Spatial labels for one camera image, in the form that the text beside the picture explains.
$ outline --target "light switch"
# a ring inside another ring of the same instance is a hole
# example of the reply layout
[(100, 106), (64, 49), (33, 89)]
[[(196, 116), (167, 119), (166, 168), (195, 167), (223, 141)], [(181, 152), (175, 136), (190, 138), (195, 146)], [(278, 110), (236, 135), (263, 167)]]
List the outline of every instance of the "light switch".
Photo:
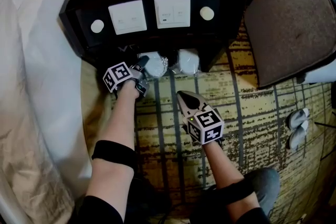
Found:
[(147, 30), (142, 0), (109, 6), (117, 35)]
[(190, 26), (190, 0), (154, 0), (158, 29)]

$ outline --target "patterned carpet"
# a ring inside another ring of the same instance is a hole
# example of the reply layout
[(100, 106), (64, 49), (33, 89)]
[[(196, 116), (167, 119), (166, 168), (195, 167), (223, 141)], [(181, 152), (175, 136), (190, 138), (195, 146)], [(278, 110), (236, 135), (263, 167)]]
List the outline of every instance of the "patterned carpet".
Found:
[[(99, 96), (92, 82), (94, 75), (94, 69), (83, 63), (82, 109), (90, 152), (114, 104), (112, 97), (104, 101)], [(302, 86), (289, 80), (257, 90), (256, 67), (244, 23), (228, 53), (209, 73), (199, 73), (195, 78), (168, 72), (150, 84), (148, 96), (136, 106), (140, 171), (156, 189), (169, 193), (174, 204), (196, 202), (201, 190), (214, 184), (201, 147), (181, 129), (175, 95), (178, 90), (200, 93), (219, 110), (225, 121), (223, 150), (243, 174), (266, 166), (280, 172), (281, 192), (270, 213), (272, 223), (290, 223), (304, 212), (311, 214), (326, 197), (336, 175), (336, 155), (331, 153), (336, 132), (313, 122), (336, 124), (331, 114), (331, 84)], [(308, 135), (291, 152), (286, 149), (291, 132), (285, 119), (304, 107), (311, 113)], [(188, 223), (186, 212), (177, 208), (166, 223)]]

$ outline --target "black armband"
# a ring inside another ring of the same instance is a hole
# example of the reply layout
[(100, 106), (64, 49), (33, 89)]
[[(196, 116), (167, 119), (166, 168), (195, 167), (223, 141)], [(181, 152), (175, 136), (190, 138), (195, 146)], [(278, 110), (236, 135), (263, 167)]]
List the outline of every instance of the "black armband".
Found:
[(137, 157), (134, 150), (122, 144), (99, 140), (96, 143), (92, 159), (99, 158), (112, 163), (119, 163), (137, 170)]
[(212, 193), (212, 198), (222, 205), (229, 205), (233, 202), (242, 200), (254, 192), (251, 182), (243, 179), (228, 187), (216, 189)]

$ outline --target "round button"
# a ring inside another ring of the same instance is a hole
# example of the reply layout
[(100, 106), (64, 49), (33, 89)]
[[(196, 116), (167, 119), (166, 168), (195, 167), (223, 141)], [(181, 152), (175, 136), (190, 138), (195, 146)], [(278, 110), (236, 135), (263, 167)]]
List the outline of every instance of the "round button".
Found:
[(200, 15), (205, 20), (212, 20), (212, 18), (215, 16), (215, 13), (211, 8), (203, 7), (200, 10)]
[(91, 30), (94, 33), (100, 33), (104, 28), (104, 23), (102, 20), (95, 20), (92, 24), (91, 24)]

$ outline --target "white slipper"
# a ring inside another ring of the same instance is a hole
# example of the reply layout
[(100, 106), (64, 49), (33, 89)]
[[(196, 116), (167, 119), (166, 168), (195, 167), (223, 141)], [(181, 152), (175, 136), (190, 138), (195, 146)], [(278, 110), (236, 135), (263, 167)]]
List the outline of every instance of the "white slipper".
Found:
[(289, 147), (294, 150), (307, 135), (308, 121), (304, 121), (289, 138)]
[(287, 117), (287, 125), (291, 130), (294, 130), (306, 121), (308, 117), (309, 109), (304, 108), (296, 110)]

